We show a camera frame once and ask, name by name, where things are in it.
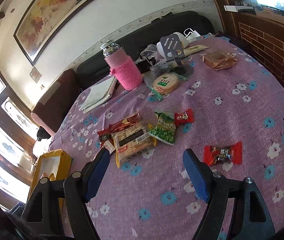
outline picture frame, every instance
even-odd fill
[[[35,65],[46,46],[61,28],[92,1],[32,1],[13,35],[32,66]]]

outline metal screw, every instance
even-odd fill
[[[41,178],[40,179],[41,184],[45,184],[45,183],[47,183],[47,181],[48,181],[48,178]]]
[[[249,184],[253,183],[253,179],[250,177],[245,178],[244,181]]]
[[[81,173],[79,171],[76,171],[76,172],[72,173],[72,177],[73,178],[78,178],[79,176],[81,176]]]
[[[221,178],[221,176],[222,176],[222,174],[221,174],[220,172],[218,172],[218,171],[215,171],[215,172],[213,173],[213,177]]]

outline stack of paper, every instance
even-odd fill
[[[80,111],[87,113],[108,100],[112,96],[116,82],[117,79],[113,76],[100,84],[93,86],[85,102],[80,105]]]

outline brown tile wall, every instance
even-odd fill
[[[267,33],[239,22],[241,38],[248,42],[253,57],[284,87],[284,43]]]

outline floral tablecloth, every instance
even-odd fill
[[[210,48],[185,60],[194,67],[189,80],[159,102],[143,83],[128,92],[119,87],[111,100],[83,114],[78,97],[50,149],[64,149],[72,158],[71,172],[80,171],[100,149],[97,131],[138,111],[151,124],[154,110],[183,112],[192,108],[195,122],[177,128],[175,145],[158,145],[117,168],[115,156],[95,198],[87,204],[101,239],[192,239],[206,204],[183,167],[182,154],[191,148],[202,160],[205,145],[243,142],[243,163],[212,167],[227,178],[255,180],[276,231],[284,227],[284,89],[252,57],[219,38],[197,41]],[[221,49],[233,54],[234,68],[215,72],[200,57]],[[228,203],[218,239],[225,239],[232,202]],[[72,236],[66,208],[62,221]]]

